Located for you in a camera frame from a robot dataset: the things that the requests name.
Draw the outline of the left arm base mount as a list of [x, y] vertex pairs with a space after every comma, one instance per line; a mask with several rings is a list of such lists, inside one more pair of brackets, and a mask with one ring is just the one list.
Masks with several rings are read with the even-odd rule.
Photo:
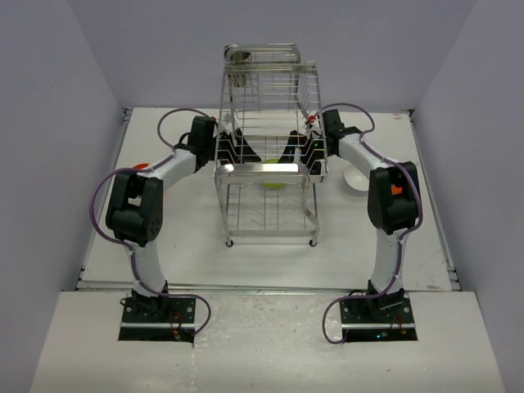
[[196, 299], [144, 297], [134, 292], [120, 300], [119, 341], [194, 343]]

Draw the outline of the green ribbed bowl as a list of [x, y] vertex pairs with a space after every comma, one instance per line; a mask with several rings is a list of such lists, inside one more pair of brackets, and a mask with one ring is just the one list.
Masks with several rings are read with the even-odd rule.
[[271, 174], [267, 175], [260, 185], [268, 190], [279, 190], [285, 188], [287, 183], [282, 181], [282, 175]]

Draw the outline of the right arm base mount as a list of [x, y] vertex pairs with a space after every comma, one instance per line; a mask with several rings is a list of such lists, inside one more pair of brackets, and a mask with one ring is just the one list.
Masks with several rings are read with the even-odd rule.
[[345, 343], [418, 339], [408, 295], [386, 309], [374, 309], [371, 300], [344, 300], [340, 303], [340, 316]]

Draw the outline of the white ribbed bowl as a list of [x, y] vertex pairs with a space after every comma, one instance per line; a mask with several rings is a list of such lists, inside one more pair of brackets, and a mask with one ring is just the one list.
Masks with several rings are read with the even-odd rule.
[[368, 193], [368, 178], [354, 165], [349, 165], [344, 169], [343, 178], [350, 191], [355, 195], [366, 195]]

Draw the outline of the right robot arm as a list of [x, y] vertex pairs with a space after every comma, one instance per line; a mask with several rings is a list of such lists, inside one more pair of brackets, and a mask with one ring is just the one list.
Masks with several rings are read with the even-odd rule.
[[329, 156], [350, 162], [368, 180], [368, 218], [377, 230], [375, 265], [367, 291], [345, 296], [343, 300], [355, 304], [357, 310], [366, 311], [371, 320], [382, 322], [394, 313], [395, 306], [402, 304], [404, 245], [423, 221], [418, 170], [413, 162], [389, 158], [368, 143], [366, 136], [376, 128], [369, 112], [351, 105], [370, 121], [370, 127], [362, 131], [343, 124], [338, 106], [325, 106], [306, 121], [308, 126], [323, 126], [323, 140], [291, 131], [280, 162], [289, 163], [301, 150], [305, 163], [316, 165], [318, 160], [313, 154], [324, 147]]

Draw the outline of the perforated metal cutlery holder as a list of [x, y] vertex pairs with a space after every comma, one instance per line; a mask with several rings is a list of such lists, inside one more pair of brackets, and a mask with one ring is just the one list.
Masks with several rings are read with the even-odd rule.
[[228, 77], [236, 88], [246, 86], [246, 66], [250, 62], [251, 53], [246, 51], [234, 52], [228, 59]]

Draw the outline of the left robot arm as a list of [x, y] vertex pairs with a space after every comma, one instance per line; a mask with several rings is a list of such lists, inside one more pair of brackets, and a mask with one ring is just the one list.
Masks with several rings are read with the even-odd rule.
[[243, 132], [216, 132], [216, 128], [215, 118], [197, 115], [166, 158], [142, 168], [116, 169], [106, 177], [113, 180], [105, 217], [112, 234], [106, 240], [127, 251], [134, 285], [126, 300], [153, 322], [162, 321], [170, 311], [168, 284], [156, 248], [164, 218], [165, 191], [208, 162], [218, 160], [216, 147], [225, 154], [227, 164], [240, 158], [235, 149], [244, 142]]

